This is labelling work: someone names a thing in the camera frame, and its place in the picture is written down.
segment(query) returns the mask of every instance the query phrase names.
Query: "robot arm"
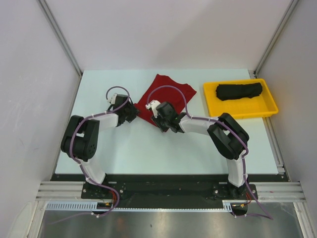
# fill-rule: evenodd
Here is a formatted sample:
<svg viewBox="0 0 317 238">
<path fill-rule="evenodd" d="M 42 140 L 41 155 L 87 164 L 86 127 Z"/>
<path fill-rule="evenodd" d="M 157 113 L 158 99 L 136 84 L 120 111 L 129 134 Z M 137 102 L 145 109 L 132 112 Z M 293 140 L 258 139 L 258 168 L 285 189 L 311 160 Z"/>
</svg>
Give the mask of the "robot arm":
<svg viewBox="0 0 317 238">
<path fill-rule="evenodd" d="M 127 99 L 126 95 L 114 94 L 109 99 L 111 104 L 110 108 L 116 109 L 121 106 Z M 105 114 L 98 117 L 97 119 L 90 119 L 84 122 L 80 127 L 78 134 L 76 135 L 72 152 L 74 157 L 80 162 L 80 165 L 86 172 L 86 181 L 90 182 L 90 179 L 97 183 L 102 183 L 105 179 L 105 173 L 101 169 L 98 159 L 95 156 L 97 150 L 97 142 L 99 132 L 104 131 L 108 128 L 120 126 L 125 121 L 131 122 L 135 119 L 139 111 L 133 106 L 132 103 L 128 102 L 121 109 L 114 113 Z M 72 116 L 69 120 L 66 132 L 64 134 L 61 150 L 70 156 L 70 141 L 74 134 L 74 131 L 78 124 L 84 118 L 81 116 Z"/>
<path fill-rule="evenodd" d="M 241 159 L 243 146 L 231 133 L 225 133 L 224 128 L 213 121 L 191 119 L 186 113 L 178 114 L 173 105 L 168 102 L 160 103 L 153 100 L 146 105 L 146 108 L 152 110 L 154 114 L 152 120 L 161 131 L 167 131 L 170 128 L 175 133 L 195 132 L 210 136 L 219 153 L 227 160 L 229 183 L 238 189 L 238 191 L 244 190 L 243 164 Z M 247 144 L 249 140 L 247 132 L 231 115 L 223 113 L 218 118 L 213 119 L 225 123 Z"/>
</svg>

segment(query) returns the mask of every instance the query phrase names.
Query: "yellow tray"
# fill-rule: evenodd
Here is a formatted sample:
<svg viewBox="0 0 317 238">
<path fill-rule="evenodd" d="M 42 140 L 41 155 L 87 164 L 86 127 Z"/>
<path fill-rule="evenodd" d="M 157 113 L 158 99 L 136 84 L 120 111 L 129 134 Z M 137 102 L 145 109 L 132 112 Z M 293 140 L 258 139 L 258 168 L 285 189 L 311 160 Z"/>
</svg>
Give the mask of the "yellow tray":
<svg viewBox="0 0 317 238">
<path fill-rule="evenodd" d="M 250 83 L 261 83 L 263 91 L 258 97 L 222 101 L 216 96 L 216 88 L 219 84 Z M 278 113 L 276 103 L 262 78 L 204 83 L 204 94 L 211 117 L 229 113 L 235 119 L 264 118 Z"/>
</svg>

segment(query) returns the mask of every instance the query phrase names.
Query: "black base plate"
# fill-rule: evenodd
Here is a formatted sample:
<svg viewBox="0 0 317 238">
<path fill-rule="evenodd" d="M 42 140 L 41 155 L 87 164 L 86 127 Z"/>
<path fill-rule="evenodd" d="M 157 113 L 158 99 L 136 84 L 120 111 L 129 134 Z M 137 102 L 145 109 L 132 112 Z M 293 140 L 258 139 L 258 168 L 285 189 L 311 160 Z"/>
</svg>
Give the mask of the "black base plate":
<svg viewBox="0 0 317 238">
<path fill-rule="evenodd" d="M 222 208 L 222 200 L 246 200 L 245 192 L 234 198 L 227 184 L 218 182 L 117 182 L 107 186 L 118 191 L 121 208 L 212 209 Z M 257 197 L 255 185 L 250 187 Z M 112 194 L 86 182 L 81 198 L 112 199 Z"/>
</svg>

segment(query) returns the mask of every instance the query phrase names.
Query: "wire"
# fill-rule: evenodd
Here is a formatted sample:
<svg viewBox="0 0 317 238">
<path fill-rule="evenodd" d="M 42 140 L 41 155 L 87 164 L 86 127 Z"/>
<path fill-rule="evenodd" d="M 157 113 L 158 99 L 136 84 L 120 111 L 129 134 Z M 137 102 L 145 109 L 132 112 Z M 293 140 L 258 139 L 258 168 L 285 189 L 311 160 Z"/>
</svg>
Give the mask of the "wire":
<svg viewBox="0 0 317 238">
<path fill-rule="evenodd" d="M 70 157 L 76 162 L 79 164 L 79 167 L 81 169 L 81 171 L 83 172 L 85 178 L 86 178 L 86 181 L 91 183 L 91 184 L 94 184 L 94 185 L 97 185 L 99 187 L 103 187 L 103 188 L 106 188 L 106 189 L 109 189 L 111 191 L 111 193 L 115 196 L 113 196 L 113 198 L 116 197 L 116 203 L 114 203 L 114 205 L 106 212 L 104 212 L 103 214 L 98 214 L 96 215 L 96 217 L 103 217 L 107 214 L 109 214 L 109 212 L 111 212 L 114 208 L 117 207 L 117 205 L 119 204 L 119 201 L 120 201 L 120 197 L 119 197 L 119 193 L 117 192 L 117 190 L 115 190 L 114 188 L 112 187 L 109 187 L 109 186 L 105 186 L 103 184 L 100 184 L 100 183 L 97 183 L 96 181 L 92 180 L 91 178 L 89 178 L 88 174 L 86 173 L 84 167 L 81 165 L 81 162 L 78 158 L 75 158 L 74 157 L 74 154 L 73 154 L 73 147 L 74 147 L 74 140 L 75 140 L 75 137 L 77 135 L 77 132 L 79 131 L 80 127 L 86 122 L 88 121 L 89 119 L 92 119 L 92 118 L 98 118 L 98 117 L 101 117 L 103 115 L 106 115 L 106 114 L 111 114 L 111 113 L 114 113 L 116 112 L 117 110 L 121 109 L 125 104 L 127 104 L 129 102 L 129 98 L 130 98 L 130 93 L 128 92 L 127 89 L 125 89 L 124 87 L 121 87 L 121 86 L 113 86 L 111 88 L 109 88 L 106 92 L 106 99 L 108 99 L 108 93 L 110 90 L 114 89 L 114 88 L 120 88 L 120 89 L 123 89 L 128 97 L 127 99 L 124 101 L 124 103 L 122 105 L 120 105 L 119 107 L 117 107 L 116 109 L 112 110 L 112 111 L 107 111 L 107 112 L 102 112 L 102 113 L 98 113 L 98 114 L 95 114 L 95 115 L 90 115 L 88 117 L 85 117 L 79 124 L 78 126 L 76 127 L 72 137 L 71 137 L 71 140 L 70 140 L 70 146 L 69 146 L 69 154 L 70 154 Z M 78 214 L 75 214 L 75 215 L 72 215 L 72 216 L 69 216 L 69 217 L 66 217 L 66 218 L 63 218 L 63 219 L 60 219 L 58 221 L 55 221 L 55 222 L 51 222 L 49 223 L 50 225 L 53 225 L 53 224 L 56 224 L 56 223 L 59 223 L 59 222 L 63 222 L 63 221 L 66 221 L 68 219 L 71 219 L 71 218 L 74 218 L 74 217 L 77 217 L 77 216 L 81 216 L 81 215 L 94 215 L 94 213 L 89 213 L 89 212 L 82 212 L 82 213 L 78 213 Z"/>
<path fill-rule="evenodd" d="M 262 206 L 262 204 L 257 200 L 257 198 L 255 197 L 255 195 L 252 193 L 252 190 L 249 186 L 249 183 L 248 183 L 248 180 L 247 180 L 247 177 L 246 177 L 246 162 L 245 162 L 245 157 L 247 156 L 247 154 L 249 153 L 249 149 L 247 147 L 247 145 L 243 142 L 243 140 L 231 129 L 229 128 L 225 123 L 221 122 L 221 121 L 218 121 L 218 120 L 215 120 L 213 118 L 203 118 L 203 117 L 193 117 L 189 114 L 188 112 L 188 109 L 187 109 L 187 102 L 186 102 L 186 98 L 184 96 L 184 94 L 182 93 L 181 90 L 179 90 L 178 88 L 174 87 L 174 86 L 170 86 L 170 85 L 163 85 L 163 86 L 160 86 L 156 89 L 154 89 L 148 96 L 147 98 L 147 104 L 149 103 L 149 100 L 150 100 L 150 97 L 152 96 L 152 94 L 157 91 L 158 89 L 161 89 L 161 88 L 173 88 L 173 89 L 176 89 L 183 97 L 183 100 L 184 100 L 184 104 L 185 104 L 185 112 L 186 112 L 186 115 L 190 118 L 190 119 L 198 119 L 198 120 L 207 120 L 207 121 L 211 121 L 211 122 L 215 122 L 215 123 L 218 123 L 220 124 L 221 126 L 223 126 L 226 130 L 228 130 L 241 144 L 242 146 L 244 147 L 245 149 L 245 153 L 241 156 L 241 159 L 242 159 L 242 165 L 243 165 L 243 180 L 246 184 L 246 187 L 248 189 L 248 191 L 250 192 L 251 196 L 253 197 L 253 199 L 256 201 L 256 203 L 260 206 L 260 208 L 262 209 L 262 211 L 266 214 L 266 215 L 262 215 L 262 214 L 248 214 L 248 215 L 243 215 L 243 216 L 236 216 L 233 212 L 232 214 L 235 216 L 235 217 L 245 217 L 245 216 L 260 216 L 260 217 L 265 217 L 265 218 L 269 218 L 271 220 L 273 220 L 273 217 L 271 216 L 271 214 Z"/>
</svg>

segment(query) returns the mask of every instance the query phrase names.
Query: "black bracket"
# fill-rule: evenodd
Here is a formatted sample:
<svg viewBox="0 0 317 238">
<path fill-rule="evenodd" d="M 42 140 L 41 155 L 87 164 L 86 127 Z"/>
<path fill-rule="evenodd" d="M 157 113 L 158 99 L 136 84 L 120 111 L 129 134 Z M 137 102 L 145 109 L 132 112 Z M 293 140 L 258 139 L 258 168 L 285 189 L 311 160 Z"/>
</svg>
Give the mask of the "black bracket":
<svg viewBox="0 0 317 238">
<path fill-rule="evenodd" d="M 76 127 L 84 118 L 81 116 L 72 116 L 67 125 L 63 140 L 60 148 L 62 152 L 67 153 L 70 157 L 70 141 L 73 136 Z M 85 162 L 91 159 L 97 149 L 97 141 L 99 134 L 99 120 L 90 119 L 84 122 L 79 128 L 78 134 L 84 134 L 83 136 L 75 136 L 73 145 L 73 155 Z"/>
<path fill-rule="evenodd" d="M 247 145 L 249 135 L 230 114 L 223 113 L 218 120 L 232 129 Z M 226 135 L 224 130 L 223 126 L 215 123 L 207 129 L 207 132 L 222 156 L 229 160 L 237 160 L 243 151 L 243 146 L 232 133 Z"/>
</svg>

